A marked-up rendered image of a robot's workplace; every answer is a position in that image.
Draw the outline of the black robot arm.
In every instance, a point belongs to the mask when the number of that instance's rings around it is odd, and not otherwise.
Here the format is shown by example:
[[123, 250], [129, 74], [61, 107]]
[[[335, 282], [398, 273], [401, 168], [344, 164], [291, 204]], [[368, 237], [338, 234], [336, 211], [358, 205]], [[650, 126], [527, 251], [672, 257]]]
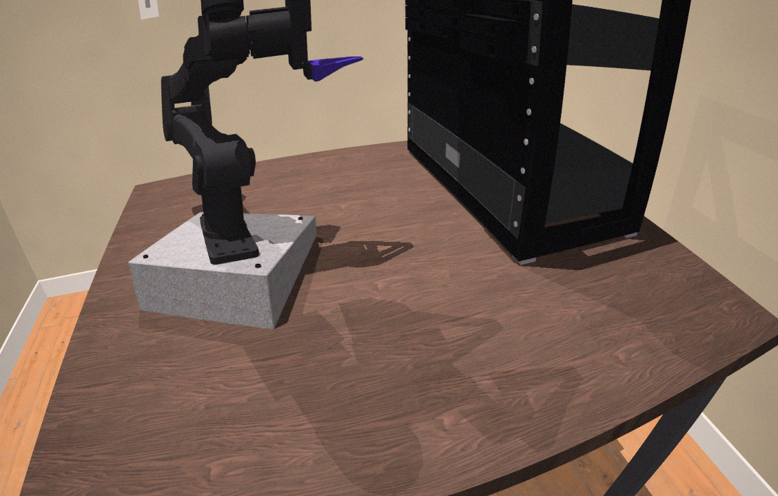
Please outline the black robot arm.
[[[204, 242], [210, 264], [220, 265], [259, 257], [243, 217], [241, 193], [241, 187], [250, 185], [256, 157], [236, 133], [227, 135], [212, 126], [209, 85], [228, 78], [247, 60], [256, 33], [248, 32], [246, 16], [241, 16], [243, 0], [201, 2], [198, 37], [188, 38], [178, 72], [161, 77], [162, 117], [165, 140], [183, 145], [192, 156], [192, 188], [203, 202]], [[174, 103], [192, 106], [175, 109]]]

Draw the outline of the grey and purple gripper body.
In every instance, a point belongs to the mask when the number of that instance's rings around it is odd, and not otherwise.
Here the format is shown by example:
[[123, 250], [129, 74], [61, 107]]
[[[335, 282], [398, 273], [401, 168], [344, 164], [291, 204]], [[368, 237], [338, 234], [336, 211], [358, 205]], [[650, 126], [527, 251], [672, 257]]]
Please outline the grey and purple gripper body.
[[289, 65], [293, 70], [303, 69], [309, 81], [312, 65], [307, 54], [307, 32], [312, 31], [311, 1], [285, 0], [285, 7], [287, 10], [282, 12], [246, 16], [248, 32], [256, 33], [256, 40], [250, 41], [251, 56], [290, 52]]

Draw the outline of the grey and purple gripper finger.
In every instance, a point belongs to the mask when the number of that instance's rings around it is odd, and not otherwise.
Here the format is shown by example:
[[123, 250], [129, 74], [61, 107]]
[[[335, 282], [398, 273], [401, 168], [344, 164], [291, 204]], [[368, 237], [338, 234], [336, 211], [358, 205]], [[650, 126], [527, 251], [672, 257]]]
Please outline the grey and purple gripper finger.
[[338, 59], [310, 60], [309, 64], [312, 65], [312, 81], [321, 81], [326, 76], [329, 76], [332, 73], [334, 73], [336, 70], [339, 70], [340, 68], [345, 67], [347, 65], [353, 65], [353, 63], [362, 60], [363, 60], [362, 56], [347, 56], [347, 57], [338, 57]]

